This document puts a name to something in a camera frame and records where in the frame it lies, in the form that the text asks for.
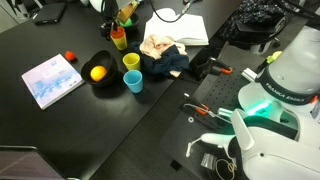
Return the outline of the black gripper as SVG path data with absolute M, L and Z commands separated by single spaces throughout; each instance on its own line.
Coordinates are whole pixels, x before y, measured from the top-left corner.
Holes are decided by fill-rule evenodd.
M 117 16 L 111 10 L 101 12 L 103 23 L 99 26 L 101 35 L 107 40 L 111 40 L 111 32 L 118 27 Z

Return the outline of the white franka robot arm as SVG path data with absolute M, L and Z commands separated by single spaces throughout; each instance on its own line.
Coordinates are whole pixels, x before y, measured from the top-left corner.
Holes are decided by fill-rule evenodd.
M 239 89 L 229 134 L 198 140 L 222 148 L 249 180 L 320 180 L 320 31 L 303 28 Z

